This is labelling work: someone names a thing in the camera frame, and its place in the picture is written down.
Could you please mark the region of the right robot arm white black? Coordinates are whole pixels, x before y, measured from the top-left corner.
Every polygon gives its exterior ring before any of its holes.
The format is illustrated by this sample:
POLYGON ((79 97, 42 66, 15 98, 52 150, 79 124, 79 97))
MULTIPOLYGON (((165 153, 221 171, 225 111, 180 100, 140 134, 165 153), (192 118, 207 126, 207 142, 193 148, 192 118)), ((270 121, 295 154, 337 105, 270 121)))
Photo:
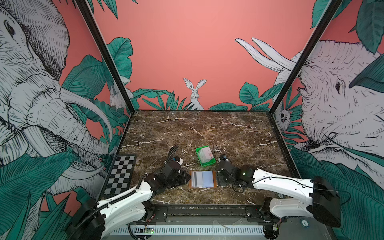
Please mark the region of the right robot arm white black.
POLYGON ((285 199, 265 199, 260 213, 266 221, 308 217, 333 228, 341 226, 340 193, 322 177, 298 179, 250 166, 238 168, 225 155, 220 156, 216 170, 225 183, 233 187, 271 191, 286 196, 285 199))

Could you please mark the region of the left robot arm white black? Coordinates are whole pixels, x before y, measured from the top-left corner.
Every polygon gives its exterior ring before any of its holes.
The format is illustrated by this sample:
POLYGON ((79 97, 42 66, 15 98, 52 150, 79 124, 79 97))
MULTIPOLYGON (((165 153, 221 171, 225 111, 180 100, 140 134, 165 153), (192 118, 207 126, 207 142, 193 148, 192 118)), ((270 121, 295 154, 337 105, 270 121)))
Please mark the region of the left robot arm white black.
POLYGON ((155 213, 151 199, 191 179, 182 163, 181 158, 173 157, 162 168, 144 175, 136 187, 98 202, 85 201, 66 229, 67 239, 100 240, 124 225, 151 219, 155 213))

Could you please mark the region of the brown leather card holder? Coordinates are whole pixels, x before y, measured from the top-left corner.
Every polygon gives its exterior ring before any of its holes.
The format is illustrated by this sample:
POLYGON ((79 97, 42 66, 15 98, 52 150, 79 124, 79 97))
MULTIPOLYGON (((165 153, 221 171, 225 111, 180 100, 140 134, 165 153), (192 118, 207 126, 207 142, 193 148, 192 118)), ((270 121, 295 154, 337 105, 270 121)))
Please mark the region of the brown leather card holder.
POLYGON ((190 189, 210 189, 218 186, 216 173, 214 171, 190 171, 190 189))

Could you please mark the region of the green plastic tray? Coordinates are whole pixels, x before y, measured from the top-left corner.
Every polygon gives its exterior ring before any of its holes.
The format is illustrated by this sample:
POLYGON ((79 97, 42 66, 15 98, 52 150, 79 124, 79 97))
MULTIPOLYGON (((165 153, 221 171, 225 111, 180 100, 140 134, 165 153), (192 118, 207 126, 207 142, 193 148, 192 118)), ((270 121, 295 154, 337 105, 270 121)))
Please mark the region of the green plastic tray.
POLYGON ((208 167, 216 163, 216 159, 209 146, 197 148, 196 154, 202 167, 208 167))

